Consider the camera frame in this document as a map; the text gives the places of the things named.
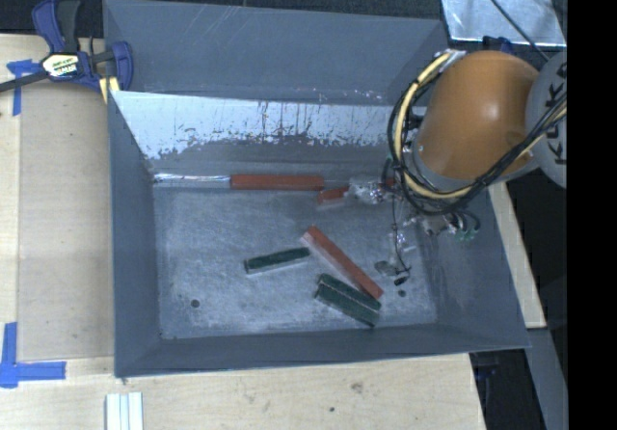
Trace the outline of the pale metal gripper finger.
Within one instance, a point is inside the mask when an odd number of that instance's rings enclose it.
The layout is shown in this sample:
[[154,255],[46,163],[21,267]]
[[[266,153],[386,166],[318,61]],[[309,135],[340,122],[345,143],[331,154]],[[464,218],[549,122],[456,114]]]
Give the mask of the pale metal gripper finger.
[[415,246],[416,221],[411,219],[392,220],[390,234],[396,246]]
[[405,259],[416,249],[414,245],[404,247],[402,250],[394,247],[389,257],[374,263],[374,268],[380,274],[408,274],[412,266],[408,265]]

